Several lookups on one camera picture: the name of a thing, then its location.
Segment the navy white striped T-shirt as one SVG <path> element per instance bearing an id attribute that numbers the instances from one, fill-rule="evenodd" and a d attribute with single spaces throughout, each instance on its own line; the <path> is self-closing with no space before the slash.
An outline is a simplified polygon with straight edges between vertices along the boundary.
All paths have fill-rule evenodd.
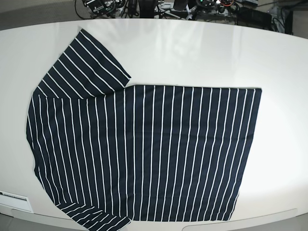
<path id="1" fill-rule="evenodd" d="M 26 138 L 51 201 L 90 231 L 231 219 L 262 90 L 129 81 L 80 30 L 34 90 Z"/>

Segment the white power strip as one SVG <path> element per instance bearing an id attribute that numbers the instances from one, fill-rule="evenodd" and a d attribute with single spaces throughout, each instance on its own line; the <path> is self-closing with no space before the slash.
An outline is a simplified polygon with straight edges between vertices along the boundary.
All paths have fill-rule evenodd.
<path id="1" fill-rule="evenodd" d="M 225 18 L 232 18 L 232 7 L 234 1 L 228 0 L 188 0 L 183 10 L 176 10 L 179 1 L 171 2 L 160 0 L 154 9 L 154 18 L 156 19 L 179 19 L 191 21 L 215 21 Z"/>

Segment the white label sticker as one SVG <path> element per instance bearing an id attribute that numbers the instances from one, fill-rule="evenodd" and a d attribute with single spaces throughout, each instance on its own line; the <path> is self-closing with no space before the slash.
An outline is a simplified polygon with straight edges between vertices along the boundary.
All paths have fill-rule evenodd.
<path id="1" fill-rule="evenodd" d="M 9 192 L 0 192 L 0 205 L 11 209 L 33 213 L 28 197 Z"/>

